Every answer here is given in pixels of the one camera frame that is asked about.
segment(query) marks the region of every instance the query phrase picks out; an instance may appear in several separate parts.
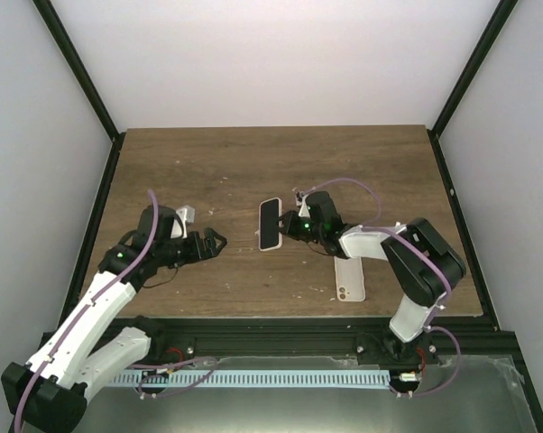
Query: white bracket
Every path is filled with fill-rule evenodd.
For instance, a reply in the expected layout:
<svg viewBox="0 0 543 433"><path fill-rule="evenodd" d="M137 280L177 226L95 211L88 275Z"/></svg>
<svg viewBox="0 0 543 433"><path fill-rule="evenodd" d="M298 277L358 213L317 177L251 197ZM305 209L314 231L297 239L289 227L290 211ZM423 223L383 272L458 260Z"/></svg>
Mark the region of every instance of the white bracket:
<svg viewBox="0 0 543 433"><path fill-rule="evenodd" d="M400 223L391 227L396 233L405 230ZM388 235L384 233L364 232L360 226L354 226L342 234L340 245L347 260L334 259L336 266L336 295L343 302L361 302L365 299L364 269L362 258L388 260L382 249L382 241Z"/></svg>
<svg viewBox="0 0 543 433"><path fill-rule="evenodd" d="M177 220L173 221L173 227L171 228L171 239L182 237L186 239L188 237L188 225L193 224L196 217L196 209L190 205L179 207L176 211L178 217L181 218L181 226Z"/></svg>
<svg viewBox="0 0 543 433"><path fill-rule="evenodd" d="M76 383L86 383L87 403L109 382L131 364L143 359L151 339L136 327L124 329L109 343L92 354L75 377Z"/></svg>
<svg viewBox="0 0 543 433"><path fill-rule="evenodd" d="M73 318L86 306L87 311L73 327L65 341L60 346L52 360L45 367L41 376L48 379L51 376L58 378L57 384L69 389L76 378L77 371L83 365L103 332L107 329L111 320L121 309L135 296L135 289L131 284L115 283L109 290L100 297L95 304L91 301L94 295L103 289L113 278L111 272L98 273L93 278L89 290L83 296L79 304L71 311L71 314L59 327L57 332L39 351L29 358L30 370L37 371L39 366L48 358L48 353L57 343L69 326Z"/></svg>
<svg viewBox="0 0 543 433"><path fill-rule="evenodd" d="M308 196L304 196L301 199L301 201L299 201L298 196L296 196L296 203L298 203L298 206L299 206L298 216L300 218L309 218L310 217L308 205L306 204L306 198L308 198Z"/></svg>
<svg viewBox="0 0 543 433"><path fill-rule="evenodd" d="M404 295L396 314L390 320L391 332L404 343L412 341L422 333L434 309L434 307L422 307Z"/></svg>

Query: wire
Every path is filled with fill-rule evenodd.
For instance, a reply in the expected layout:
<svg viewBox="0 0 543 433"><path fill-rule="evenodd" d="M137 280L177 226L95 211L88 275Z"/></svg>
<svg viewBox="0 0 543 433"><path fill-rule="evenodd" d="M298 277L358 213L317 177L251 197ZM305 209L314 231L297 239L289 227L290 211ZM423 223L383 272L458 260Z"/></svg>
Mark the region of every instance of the wire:
<svg viewBox="0 0 543 433"><path fill-rule="evenodd" d="M144 370L149 370L149 369L157 370L158 368L168 368L168 369L173 370L173 369L176 369L176 368L183 367L184 365L191 365L191 364L195 364L195 363L198 363L198 362L205 362L205 361L213 361L213 363L214 363L213 367L209 371L207 371L206 374L204 374L199 379L197 379L195 382L193 382L191 385L188 385L188 386L183 387L183 388L179 388L179 389L177 389L175 391L161 392L159 394L148 394L147 392L143 392L143 389L142 389L143 385L146 382L148 382L150 379L156 378L156 377L163 378L163 376L161 376L160 374L152 374L152 375L146 376L137 385L137 391L139 392L140 396L143 399L145 397L151 397L151 398L154 398L154 399L164 399L164 398L170 397L172 395L182 394L183 392L189 391L189 390L195 388L196 386L200 385L201 383L205 382L207 379L209 379L209 377L213 373L216 372L217 359L212 357L212 356L200 356L199 358L188 359L188 361L181 361L181 362L175 363L175 364L164 364L164 365L132 364L131 368L144 369Z"/></svg>
<svg viewBox="0 0 543 433"><path fill-rule="evenodd" d="M416 352L418 352L419 359L422 361L422 364L420 365L420 373L422 374L422 378L424 377L424 370L426 369L426 354L424 354L424 351L420 349L419 347L416 347Z"/></svg>
<svg viewBox="0 0 543 433"><path fill-rule="evenodd" d="M378 221L380 219L380 217L382 216L382 202L380 201L380 198L365 183L362 183L362 182L360 182L359 180L356 180L356 179L350 179L350 178L331 179L331 180L328 180L326 182L320 183L319 185L316 185L315 187L312 187L312 188L308 189L307 191L304 191L304 195L310 194L311 192L313 192L313 191L315 191L317 189L326 187L327 185L331 185L333 183L339 183L339 182L351 182L351 183L354 183L357 186L362 187L363 189L368 191L368 193L373 197L373 199L376 200L376 204L378 205L378 212L376 214L376 217L374 219L366 221L364 224L374 223L374 222L376 222L376 221Z"/></svg>
<svg viewBox="0 0 543 433"><path fill-rule="evenodd" d="M308 248L313 251L314 253L316 254L319 254L319 255L329 255L328 253L322 253L321 251L318 251L318 250L314 250L311 245L309 243L306 243L306 245L308 246Z"/></svg>
<svg viewBox="0 0 543 433"><path fill-rule="evenodd" d="M153 289L154 287L159 287L159 286L162 286L163 284L167 284L168 282L172 282L173 279L175 278L175 276L178 274L179 272L179 266L176 266L175 267L175 272L173 273L173 275L171 275L171 278L169 278L168 280L166 281L162 281L162 282L158 282L157 284L152 284L151 286L145 286L143 285L142 287L144 289Z"/></svg>
<svg viewBox="0 0 543 433"><path fill-rule="evenodd" d="M129 272L133 270L135 266L139 264L139 262L143 259L143 257L147 254L150 247L152 246L153 239L155 238L155 232L157 230L157 222L158 222L158 215L159 215L159 206L157 204L157 198L155 197L155 194L151 189L147 190L147 195L149 196L150 200L153 204L153 220L152 220L152 230L150 232L149 238L147 239L147 242L145 243L145 246L143 247L142 251L139 253L139 255L131 262L129 266L127 266L119 275L114 277L108 284L103 286L103 288L98 291L93 298L91 298L91 304L85 305L78 313L77 315L69 322L67 327L63 330L61 337L55 344L53 345L53 348L49 351L47 354L47 360L43 361L39 368L37 368L37 371L33 374L29 382L27 383L27 386L23 390L23 394L21 395L21 399L19 400L19 404L17 405L17 410L15 412L15 421L14 421L14 430L15 433L21 433L23 428L23 410L25 408L25 404L27 403L27 400L29 399L29 395L31 394L31 390L35 383L39 380L39 377L41 376L41 373L43 373L43 370L47 367L47 364L49 364L52 361L53 356L57 353L63 342L66 340L66 338L69 336L73 328L77 325L77 323L81 320L83 315L87 312L87 310L95 304L95 301L98 300L103 294L108 291L114 284L119 282L123 279L125 275L127 275Z"/></svg>
<svg viewBox="0 0 543 433"><path fill-rule="evenodd" d="M452 372L452 375L444 383L428 391L417 392L415 394L408 394L411 398L412 397L426 397L427 395L435 394L436 392L440 392L444 390L450 383L454 381L454 379L458 375L458 372L460 371L460 364L462 363L462 351L460 350L460 345L458 344L458 340L456 339L454 334L448 331L445 327L425 327L424 328L424 332L428 334L434 331L439 331L446 334L452 340L452 343L454 343L454 349L456 350L456 366L454 367L454 371ZM396 391L391 385L390 385L390 390L397 396L406 395L406 394L402 394L401 392Z"/></svg>
<svg viewBox="0 0 543 433"><path fill-rule="evenodd" d="M168 349L165 351L165 353L166 353L166 354L177 354L178 357L179 357L178 362L181 362L181 361L184 361L184 360L185 360L185 355L184 355L183 352L181 352L177 347L168 347ZM168 370L167 373L172 374L172 373L177 372L177 371L180 370L180 369L181 369L181 367L180 367L180 368L177 368L177 369L173 369L173 370ZM139 386L133 388L133 390L135 391L135 393L136 393L137 395L141 395L141 393L140 393L139 391L137 391L138 388L139 388Z"/></svg>

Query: white cable tray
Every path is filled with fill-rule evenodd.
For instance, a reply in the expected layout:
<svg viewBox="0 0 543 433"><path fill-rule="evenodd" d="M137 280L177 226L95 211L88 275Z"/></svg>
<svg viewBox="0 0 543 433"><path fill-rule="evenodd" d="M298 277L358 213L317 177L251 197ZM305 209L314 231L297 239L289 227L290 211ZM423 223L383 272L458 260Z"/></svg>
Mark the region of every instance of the white cable tray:
<svg viewBox="0 0 543 433"><path fill-rule="evenodd" d="M206 371L181 370L167 379L151 378L145 388L182 388ZM124 370L107 386L133 388L143 377L141 370ZM380 370L216 370L198 388L353 388L386 390L390 372Z"/></svg>

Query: black clamp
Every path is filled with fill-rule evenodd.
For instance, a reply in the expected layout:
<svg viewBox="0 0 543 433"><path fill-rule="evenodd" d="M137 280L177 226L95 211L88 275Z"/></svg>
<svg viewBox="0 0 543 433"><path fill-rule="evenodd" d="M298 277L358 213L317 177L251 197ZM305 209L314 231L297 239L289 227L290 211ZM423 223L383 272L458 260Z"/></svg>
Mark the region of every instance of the black clamp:
<svg viewBox="0 0 543 433"><path fill-rule="evenodd" d="M118 275L137 258L149 239L152 217L153 208L149 206L142 212L137 230L126 233L119 244L106 252L98 266L100 272ZM159 206L158 225L152 246L138 265L124 276L122 283L129 282L139 291L159 268L180 268L212 259L227 245L227 239L209 227L204 230L203 238L199 232L187 232L185 238L171 238L174 224L179 224L183 229L184 223L174 209Z"/></svg>
<svg viewBox="0 0 543 433"><path fill-rule="evenodd" d="M10 363L1 375L1 383L12 414L17 411L23 390L33 376L26 366ZM75 383L70 390L39 377L23 409L25 422L45 433L70 433L81 421L87 409L83 397L86 385Z"/></svg>
<svg viewBox="0 0 543 433"><path fill-rule="evenodd" d="M444 274L451 288L466 275L464 261L427 219L414 219L398 235L425 254ZM382 249L404 293L413 302L432 307L446 292L443 282L406 245L388 237L382 241Z"/></svg>
<svg viewBox="0 0 543 433"><path fill-rule="evenodd" d="M328 255L346 259L339 238L353 225L342 221L334 201L325 191L309 194L306 197L306 206L309 217L299 216L295 210L283 214L280 217L280 232L295 241L320 244Z"/></svg>

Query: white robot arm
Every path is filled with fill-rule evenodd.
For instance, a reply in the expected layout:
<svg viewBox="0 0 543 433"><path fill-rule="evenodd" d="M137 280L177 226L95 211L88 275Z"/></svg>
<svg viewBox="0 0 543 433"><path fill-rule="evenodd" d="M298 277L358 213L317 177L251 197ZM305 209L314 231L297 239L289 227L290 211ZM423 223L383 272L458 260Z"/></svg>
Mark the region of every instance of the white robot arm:
<svg viewBox="0 0 543 433"><path fill-rule="evenodd" d="M443 309L443 301L465 276L464 261L423 218L394 227L345 224L325 191L297 197L298 211L280 218L280 232L313 242L335 257L336 286L364 285L362 258L390 263L404 291L390 330L402 342L417 338Z"/></svg>
<svg viewBox="0 0 543 433"><path fill-rule="evenodd" d="M13 414L23 400L25 422L45 432L70 432L91 399L123 369L150 352L164 352L161 332L151 320L139 317L92 354L111 321L159 268L178 269L217 257L227 244L211 228L205 229L204 238L188 231L193 207L158 206L157 213L153 239L153 207L149 206L137 229L107 251L87 292L50 340L25 365L11 363L5 369L1 381ZM125 273L139 256L141 260ZM125 276L110 285L122 272ZM23 397L30 384L31 391Z"/></svg>

